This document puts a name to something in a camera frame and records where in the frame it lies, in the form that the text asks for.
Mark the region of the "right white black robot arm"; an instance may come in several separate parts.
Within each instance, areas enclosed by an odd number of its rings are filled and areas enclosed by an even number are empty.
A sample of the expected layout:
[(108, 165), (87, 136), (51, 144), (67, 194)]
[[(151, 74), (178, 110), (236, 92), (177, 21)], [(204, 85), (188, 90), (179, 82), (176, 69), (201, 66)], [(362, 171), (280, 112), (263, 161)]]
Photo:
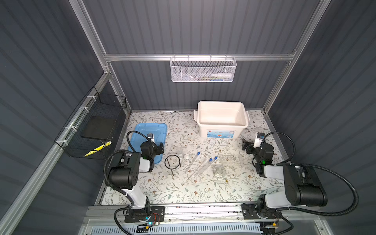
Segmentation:
[[(282, 180), (284, 190), (277, 193), (263, 193), (256, 202), (242, 205), (246, 219), (257, 215), (261, 219), (268, 219), (281, 211), (299, 211), (320, 216), (342, 216), (354, 211), (359, 204), (359, 195), (355, 187), (342, 175), (331, 169), (314, 164), (274, 165), (272, 158), (274, 147), (258, 138), (254, 142), (242, 140), (242, 150), (253, 155), (252, 164), (256, 173), (262, 178)], [(328, 203), (328, 196), (316, 173), (325, 171), (343, 181), (353, 195), (351, 205), (341, 211), (320, 212), (310, 210), (310, 207), (324, 207)]]

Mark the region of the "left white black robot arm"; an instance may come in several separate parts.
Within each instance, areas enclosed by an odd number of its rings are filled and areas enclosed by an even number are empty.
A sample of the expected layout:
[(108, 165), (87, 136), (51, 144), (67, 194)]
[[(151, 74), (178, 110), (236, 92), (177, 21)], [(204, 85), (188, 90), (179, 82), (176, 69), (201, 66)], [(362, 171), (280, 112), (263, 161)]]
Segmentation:
[(126, 149), (112, 153), (104, 165), (104, 180), (106, 186), (124, 195), (130, 202), (126, 207), (134, 219), (148, 221), (152, 210), (148, 197), (137, 185), (139, 173), (152, 172), (155, 157), (164, 153), (164, 145), (151, 141), (141, 144), (141, 152)]

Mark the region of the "blue capped test tube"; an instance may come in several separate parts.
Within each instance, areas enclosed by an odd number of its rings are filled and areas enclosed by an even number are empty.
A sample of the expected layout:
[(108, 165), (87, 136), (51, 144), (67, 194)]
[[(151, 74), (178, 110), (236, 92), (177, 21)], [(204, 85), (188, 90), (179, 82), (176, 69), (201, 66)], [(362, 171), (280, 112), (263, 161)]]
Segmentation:
[(217, 159), (218, 159), (217, 156), (215, 156), (214, 158), (210, 158), (209, 161), (203, 165), (203, 167), (201, 168), (201, 171), (202, 172), (205, 171)]
[(197, 159), (199, 159), (201, 155), (201, 152), (197, 152), (197, 154), (192, 158), (192, 160), (190, 161), (190, 164), (188, 165), (187, 169), (186, 169), (186, 172), (189, 172), (189, 170), (191, 169), (191, 167), (193, 166), (193, 164), (195, 163), (195, 161)]
[(195, 172), (194, 174), (193, 174), (193, 177), (197, 177), (198, 175), (200, 175), (202, 172), (204, 172), (211, 164), (212, 164), (212, 162), (213, 162), (213, 159), (212, 158), (210, 158), (207, 162), (205, 162), (201, 167), (200, 167), (200, 169), (197, 171), (197, 172)]

